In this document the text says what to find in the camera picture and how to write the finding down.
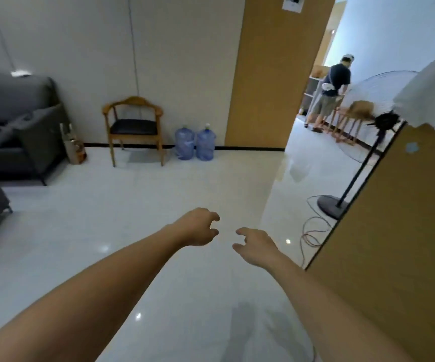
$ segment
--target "dark blue shirt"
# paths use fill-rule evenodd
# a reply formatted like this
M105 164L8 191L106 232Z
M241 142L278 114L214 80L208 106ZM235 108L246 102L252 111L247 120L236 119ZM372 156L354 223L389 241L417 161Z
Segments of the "dark blue shirt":
M333 86L335 86L335 90L323 90L323 95L328 97L336 97L338 95L338 90L341 89L342 85L350 84L351 77L352 73L347 66L344 66L341 63L332 66L328 72L328 75L323 80L323 83L326 82L328 84L333 84Z

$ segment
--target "person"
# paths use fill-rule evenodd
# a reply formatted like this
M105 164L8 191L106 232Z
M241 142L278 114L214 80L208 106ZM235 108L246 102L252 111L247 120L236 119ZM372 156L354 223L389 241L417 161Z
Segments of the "person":
M0 362L95 361L147 287L179 249L219 233L219 215L192 210L78 273L0 329ZM410 362L391 339L281 253L264 231L240 228L233 249L285 291L325 362Z
M346 54L341 58L339 64L330 67L328 75L323 80L321 96L315 104L312 114L306 119L305 128L308 128L308 125L314 122L312 131L317 133L323 132L320 126L323 123L323 119L329 116L335 108L338 91L343 86L341 94L344 95L348 85L350 85L352 77L350 66L352 66L354 60L353 54Z

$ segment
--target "blue sticker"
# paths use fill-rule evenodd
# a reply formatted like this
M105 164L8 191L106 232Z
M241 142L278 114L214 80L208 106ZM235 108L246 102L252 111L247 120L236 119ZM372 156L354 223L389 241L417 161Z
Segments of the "blue sticker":
M416 153L419 150L420 149L417 142L409 142L407 145L405 145L405 152L407 153Z

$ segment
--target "sofa armrest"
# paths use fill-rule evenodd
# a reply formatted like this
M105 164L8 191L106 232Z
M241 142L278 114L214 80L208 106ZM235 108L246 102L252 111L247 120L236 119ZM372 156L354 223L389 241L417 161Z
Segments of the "sofa armrest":
M43 173L64 148L59 124L68 124L62 104L38 109L9 123L36 171Z

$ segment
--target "glossy floor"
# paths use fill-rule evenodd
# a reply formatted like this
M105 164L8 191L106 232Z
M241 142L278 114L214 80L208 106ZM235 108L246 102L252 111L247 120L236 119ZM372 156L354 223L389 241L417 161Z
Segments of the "glossy floor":
M311 360L283 291L231 244L238 227L260 227L301 263L302 226L314 215L307 198L339 196L359 166L342 150L366 154L297 120L286 152L218 151L208 163L169 152L161 168L154 150L117 150L114 169L108 149L88 149L85 164L61 165L48 187L4 183L15 212L0 224L0 327L95 261L204 206L221 216L219 237L169 261L99 360ZM306 262L315 251L304 247Z

